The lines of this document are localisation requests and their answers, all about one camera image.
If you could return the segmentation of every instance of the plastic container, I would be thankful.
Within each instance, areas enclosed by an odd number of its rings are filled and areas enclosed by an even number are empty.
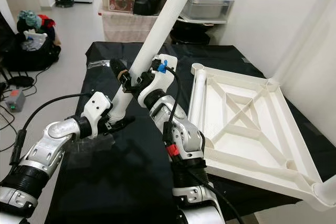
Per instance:
[[[207,23],[225,23],[228,9],[234,0],[188,0],[181,17],[187,21],[203,20]]]

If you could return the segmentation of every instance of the gray floor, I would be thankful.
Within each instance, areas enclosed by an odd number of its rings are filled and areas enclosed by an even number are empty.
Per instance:
[[[38,77],[36,84],[37,93],[27,97],[22,112],[15,114],[13,126],[20,129],[30,114],[42,103],[65,94],[78,93],[86,72],[85,52],[94,41],[104,41],[101,17],[98,16],[98,8],[101,0],[94,0],[92,4],[75,4],[72,8],[52,8],[41,13],[48,15],[56,22],[56,31],[61,40],[62,51],[59,61],[52,65],[46,72]],[[30,94],[34,88],[25,91]],[[78,99],[72,98],[54,103],[34,118],[28,127],[23,153],[41,137],[43,128],[51,122],[61,121],[73,115]],[[0,116],[0,125],[6,122]],[[0,131],[0,149],[12,144],[15,139],[13,130],[7,127]],[[3,179],[9,171],[8,161],[11,150],[0,153],[0,179]],[[43,190],[39,199],[39,207],[30,218],[31,223],[44,223],[53,195],[58,171],[54,174],[47,187]]]

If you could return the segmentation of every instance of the table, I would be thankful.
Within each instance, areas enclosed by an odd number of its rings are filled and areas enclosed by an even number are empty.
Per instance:
[[[129,68],[141,43],[95,42],[87,51],[87,63],[122,59]],[[181,107],[187,112],[194,76],[191,64],[199,62],[255,77],[263,74],[234,46],[168,45],[161,53],[178,57],[183,91]],[[102,91],[112,99],[119,87],[109,67],[87,69],[82,92]],[[167,93],[175,95],[177,85]],[[87,98],[78,102],[80,114]],[[288,105],[323,181],[336,174],[336,148],[289,101]],[[172,174],[161,133],[148,117],[148,110],[134,100],[127,109],[136,121],[113,137],[73,143],[61,164],[46,223],[172,223],[174,202]],[[243,216],[299,199],[209,175]],[[234,218],[219,200],[226,220]]]

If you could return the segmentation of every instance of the black wire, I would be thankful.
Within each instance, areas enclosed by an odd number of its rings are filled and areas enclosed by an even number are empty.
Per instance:
[[[69,94],[69,95],[64,95],[62,97],[58,97],[58,98],[54,98],[44,104],[42,104],[40,107],[38,107],[31,115],[30,117],[28,118],[28,120],[26,121],[25,125],[23,126],[22,130],[26,130],[29,123],[32,121],[32,119],[34,118],[34,116],[41,110],[43,109],[45,106],[53,103],[53,102],[57,102],[57,101],[60,101],[60,100],[63,100],[63,99],[66,99],[66,98],[71,98],[71,97],[82,97],[82,96],[91,96],[90,93],[79,93],[79,94]]]
[[[36,94],[37,93],[37,87],[33,84],[33,86],[31,86],[31,88],[32,87],[34,87],[35,88],[35,91],[33,92],[33,93],[31,93],[31,94],[28,94],[28,95],[25,95],[25,97],[29,97],[29,96],[31,96],[31,95],[33,95],[33,94]]]
[[[2,97],[1,97],[1,99],[0,99],[0,102],[5,101],[6,98],[7,98],[7,97],[4,96],[4,94],[2,94]]]
[[[32,87],[34,87],[35,84],[37,83],[37,77],[38,77],[41,73],[47,71],[50,67],[51,67],[51,66],[49,66],[49,67],[47,67],[46,69],[44,69],[44,70],[40,71],[39,73],[37,73],[37,74],[35,75],[34,83],[33,83],[29,88],[22,89],[22,91],[26,91],[26,90],[31,89]]]
[[[178,104],[178,100],[179,100],[179,97],[181,95],[181,90],[182,90],[182,85],[181,85],[181,81],[180,81],[180,78],[178,77],[178,75],[174,72],[173,69],[169,68],[169,67],[165,67],[166,70],[168,70],[170,73],[172,73],[177,81],[177,85],[178,85],[178,90],[177,90],[177,94],[176,94],[176,98],[175,98],[175,103],[174,103],[174,106],[173,106],[173,109],[172,109],[172,112],[170,114],[170,117],[169,117],[169,122],[172,122],[173,120],[173,117],[174,117],[174,114],[175,114],[175,110],[176,110],[176,107],[177,107],[177,104]],[[238,211],[236,210],[236,208],[230,203],[230,201],[228,201],[227,198],[224,197],[223,194],[221,194],[220,191],[218,191],[217,189],[213,188],[211,185],[209,185],[208,183],[202,181],[200,178],[198,178],[195,174],[193,174],[192,171],[190,171],[187,167],[185,167],[185,169],[187,170],[187,172],[194,177],[195,180],[197,180],[200,184],[202,184],[204,187],[208,188],[210,191],[212,191],[215,195],[217,195],[217,197],[221,198],[225,203],[227,203],[227,205],[232,209],[232,211],[234,212],[238,222],[240,224],[244,224],[244,221],[242,220],[240,214],[238,213]]]
[[[17,135],[16,129],[12,126],[12,122],[14,121],[15,118],[14,118],[11,122],[9,122],[9,120],[7,120],[7,118],[4,117],[4,115],[2,115],[1,113],[0,113],[0,115],[6,120],[6,122],[8,123],[8,125],[13,129],[13,131],[15,132],[15,136],[16,136],[16,135]],[[14,141],[13,144],[11,144],[9,147],[0,150],[0,152],[4,152],[4,151],[8,150],[9,148],[13,147],[14,143],[15,143],[15,141]]]
[[[179,101],[179,98],[180,98],[180,95],[181,95],[182,85],[181,85],[180,78],[175,73],[175,71],[173,69],[171,69],[170,67],[167,67],[167,66],[165,68],[166,68],[166,70],[168,70],[170,73],[173,74],[173,76],[175,77],[175,79],[177,81],[177,86],[178,86],[177,87],[177,94],[176,94],[176,98],[175,98],[175,103],[174,103],[173,109],[172,109],[171,114],[170,114],[169,119],[168,119],[168,122],[171,123],[173,121],[175,110],[176,110],[176,107],[177,107],[177,104],[178,104],[178,101]]]
[[[13,91],[13,90],[12,90],[12,89],[5,90],[5,91],[3,92],[3,94],[6,93],[6,92],[11,92],[11,91]]]
[[[204,187],[206,187],[207,189],[209,189],[210,191],[212,191],[217,197],[221,198],[225,203],[227,203],[227,205],[232,209],[233,213],[235,214],[238,222],[240,224],[244,224],[244,221],[242,219],[242,217],[240,216],[240,214],[238,213],[237,209],[230,203],[230,201],[228,201],[228,199],[220,192],[218,191],[216,188],[212,187],[211,185],[209,185],[208,183],[202,181],[200,178],[198,178],[191,170],[189,170],[188,168],[185,168],[187,170],[187,172],[194,177],[195,180],[197,180],[200,184],[202,184]]]
[[[8,110],[6,110],[6,108],[3,107],[2,105],[0,105],[0,107],[3,108],[3,109],[4,109],[9,115],[11,115],[11,117],[12,117],[12,121],[11,121],[11,122],[8,122],[8,121],[6,120],[8,124],[0,129],[0,130],[3,130],[4,128],[8,127],[11,123],[14,122],[14,120],[15,120],[15,116],[14,116],[13,114],[11,114]]]

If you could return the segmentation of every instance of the storage box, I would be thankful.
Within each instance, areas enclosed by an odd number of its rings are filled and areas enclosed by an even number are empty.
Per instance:
[[[110,12],[100,8],[105,41],[144,42],[158,16],[139,16],[132,13]]]
[[[203,23],[226,23],[228,9],[234,0],[188,0],[181,17],[187,21]]]

